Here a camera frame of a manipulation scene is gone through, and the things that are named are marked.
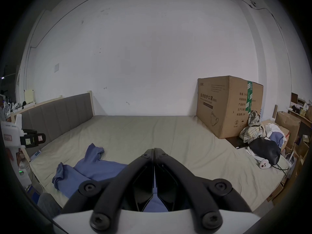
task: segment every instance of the white cloth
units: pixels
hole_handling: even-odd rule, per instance
[[[246,152],[247,152],[249,155],[251,155],[252,157],[254,157],[255,160],[258,160],[258,161],[260,161],[260,162],[264,160],[264,158],[261,158],[261,157],[259,157],[258,155],[256,155],[256,154],[250,149],[249,146],[247,146]]]
[[[283,135],[284,142],[287,141],[285,134],[280,130],[280,128],[277,125],[269,123],[265,125],[265,128],[267,132],[267,138],[269,138],[273,132],[279,132]]]

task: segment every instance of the beige bed sheet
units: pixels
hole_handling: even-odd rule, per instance
[[[196,176],[230,181],[252,211],[284,177],[275,168],[261,170],[244,148],[218,139],[196,116],[94,116],[49,143],[30,162],[39,182],[62,207],[68,198],[52,184],[56,168],[60,162],[75,166],[91,143],[104,148],[102,159],[124,164],[147,149],[161,148]],[[278,164],[287,167],[282,156]]]

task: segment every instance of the person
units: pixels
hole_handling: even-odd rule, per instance
[[[49,193],[42,193],[39,197],[37,206],[41,209],[45,216],[53,219],[60,215],[62,207],[55,201]]]

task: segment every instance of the blue shirt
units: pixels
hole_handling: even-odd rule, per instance
[[[101,160],[102,147],[96,147],[93,143],[88,147],[85,157],[71,167],[63,165],[57,167],[57,172],[52,179],[54,187],[70,198],[79,188],[79,185],[89,179],[101,181],[115,177],[127,165],[113,161]],[[154,178],[153,198],[148,203],[145,212],[167,212],[167,208],[157,197],[156,180]]]

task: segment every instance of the paper bag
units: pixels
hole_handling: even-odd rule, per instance
[[[300,122],[300,119],[296,118],[293,115],[285,112],[277,112],[275,123],[282,127],[285,127],[290,131],[289,139],[286,146],[289,147],[291,150],[298,135]]]
[[[308,109],[307,114],[306,114],[306,118],[309,121],[312,121],[312,106],[309,106],[309,109]]]

